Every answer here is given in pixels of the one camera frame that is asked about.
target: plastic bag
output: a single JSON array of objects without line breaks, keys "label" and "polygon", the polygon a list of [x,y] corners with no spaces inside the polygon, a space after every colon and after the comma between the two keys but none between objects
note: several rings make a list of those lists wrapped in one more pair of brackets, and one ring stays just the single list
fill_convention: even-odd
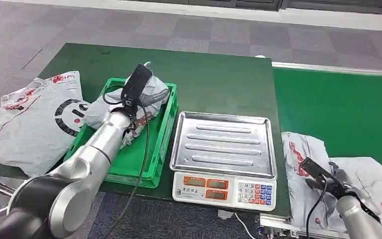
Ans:
[{"label": "plastic bag", "polygon": [[378,207],[382,223],[382,165],[370,157],[331,158],[330,160],[345,170],[353,186],[360,189]]},{"label": "plastic bag", "polygon": [[[286,159],[292,225],[305,228],[308,213],[321,192],[311,189],[306,184],[305,179],[311,178],[311,176],[301,168],[300,164],[306,157],[309,157],[330,173],[329,157],[323,141],[311,136],[283,132],[282,142]],[[311,214],[309,227],[327,230],[327,219],[333,214],[335,207],[336,199],[325,194],[324,200],[317,205]]]},{"label": "plastic bag", "polygon": [[[119,102],[121,96],[122,88],[116,91],[107,93],[105,98],[110,99],[110,101]],[[168,87],[157,77],[152,76],[143,90],[143,94],[140,97],[140,101],[144,104],[147,112],[147,119],[150,121],[153,117],[156,117],[160,111],[162,104],[165,104],[169,98]],[[104,122],[105,116],[118,105],[110,106],[103,101],[102,96],[100,96],[96,101],[94,101],[89,110],[85,112],[84,123],[88,126],[98,129]],[[126,133],[122,145],[122,149],[125,145],[130,145],[132,140],[138,137],[146,125],[146,117],[144,116],[144,111],[141,107],[138,107],[137,120],[135,121],[136,129],[131,130]]]},{"label": "plastic bag", "polygon": [[83,124],[78,71],[42,80],[0,100],[0,163],[43,175],[66,153]]}]

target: crumpled plastic bag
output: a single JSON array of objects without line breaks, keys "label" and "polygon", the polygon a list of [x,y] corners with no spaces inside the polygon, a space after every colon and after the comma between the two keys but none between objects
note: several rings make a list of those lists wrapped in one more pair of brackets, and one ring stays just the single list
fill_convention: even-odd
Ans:
[{"label": "crumpled plastic bag", "polygon": [[[321,192],[317,189],[311,189],[307,185],[305,179],[312,179],[312,177],[301,168],[301,162],[306,157],[309,157],[331,173],[329,156],[324,147],[324,142],[312,136],[283,132],[282,142],[286,159],[286,175],[292,212],[292,225],[305,228],[308,213]],[[323,200],[311,214],[309,227],[318,230],[332,230],[329,220],[338,216],[335,210],[336,202],[336,198],[326,193]]]},{"label": "crumpled plastic bag", "polygon": [[[107,93],[105,98],[110,102],[119,102],[121,100],[122,88],[119,88],[113,92]],[[169,89],[159,78],[152,76],[145,86],[143,93],[140,97],[140,101],[143,103],[146,112],[147,119],[150,121],[153,117],[156,117],[160,111],[160,107],[168,101]],[[100,96],[96,101],[94,101],[90,108],[85,112],[84,123],[88,126],[98,129],[104,123],[106,115],[119,105],[108,105],[103,101],[102,96]],[[135,121],[136,129],[131,130],[126,133],[120,149],[124,148],[125,145],[130,145],[132,140],[138,137],[146,125],[146,117],[144,116],[144,111],[142,107],[138,107],[137,119]]]},{"label": "crumpled plastic bag", "polygon": [[78,71],[66,72],[0,99],[0,163],[43,175],[67,152],[89,108]]}]

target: white scale body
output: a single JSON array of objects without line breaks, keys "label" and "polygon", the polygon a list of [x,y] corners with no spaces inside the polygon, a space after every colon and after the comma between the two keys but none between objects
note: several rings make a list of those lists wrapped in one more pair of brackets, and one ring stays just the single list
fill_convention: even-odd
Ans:
[{"label": "white scale body", "polygon": [[[202,181],[203,186],[189,183]],[[215,187],[211,182],[221,182]],[[175,201],[206,204],[219,207],[272,211],[276,206],[276,182],[175,172],[172,196]]]},{"label": "white scale body", "polygon": [[170,168],[175,201],[266,212],[276,206],[267,118],[181,112]]}]

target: green plastic crate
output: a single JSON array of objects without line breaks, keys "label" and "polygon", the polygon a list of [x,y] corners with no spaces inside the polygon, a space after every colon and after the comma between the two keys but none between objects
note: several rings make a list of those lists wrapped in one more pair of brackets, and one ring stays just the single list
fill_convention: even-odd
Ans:
[{"label": "green plastic crate", "polygon": [[[124,85],[125,79],[110,78],[106,82],[102,92],[111,85]],[[146,164],[144,165],[143,176],[139,184],[140,187],[156,188],[159,185],[163,163],[165,161],[166,150],[169,144],[175,116],[178,111],[178,100],[176,96],[177,86],[166,83],[171,91],[168,102],[160,108],[159,114],[153,118],[150,125],[150,142]],[[95,130],[84,124],[77,134],[70,150],[64,157],[67,160],[80,146],[84,145],[93,135]],[[140,174],[141,165],[144,158],[144,150],[147,139],[147,129],[141,131],[140,136],[132,141],[131,145],[120,150],[112,162],[105,181],[135,185]]]}]

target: green tabletop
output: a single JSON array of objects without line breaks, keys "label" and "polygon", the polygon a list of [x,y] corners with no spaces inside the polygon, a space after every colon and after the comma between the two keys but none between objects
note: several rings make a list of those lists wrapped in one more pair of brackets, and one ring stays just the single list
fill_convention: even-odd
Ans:
[{"label": "green tabletop", "polygon": [[[79,70],[85,100],[92,101],[107,78],[125,77],[138,62],[149,60],[154,62],[153,69],[162,80],[178,85],[179,111],[257,116],[253,105],[269,103],[262,100],[266,92],[261,91],[262,85],[254,84],[263,79],[256,77],[254,72],[265,73],[265,62],[249,57],[66,44],[40,77]],[[381,73],[365,75],[282,67],[275,67],[273,73],[282,131],[304,133],[323,140],[330,157],[371,156],[382,164]],[[205,86],[219,84],[222,91],[199,97],[207,93],[197,84],[201,81]],[[245,104],[230,102],[228,94],[242,97]],[[187,101],[195,98],[198,101]],[[0,175],[20,177],[22,172],[0,165]],[[172,176],[165,163],[159,187],[140,189],[138,194],[171,199]],[[104,183],[101,189],[127,193],[132,187]],[[275,214],[290,215],[288,204],[278,205]]]},{"label": "green tabletop", "polygon": [[[152,61],[151,69],[162,81],[177,85],[180,111],[260,116],[272,122],[276,156],[277,206],[271,213],[290,217],[289,195],[270,59],[177,51],[66,44],[39,75],[49,78],[79,71],[84,100],[97,99],[105,81],[125,78],[138,63]],[[170,152],[156,189],[137,194],[172,200]],[[129,193],[132,186],[104,183],[101,190]]]}]

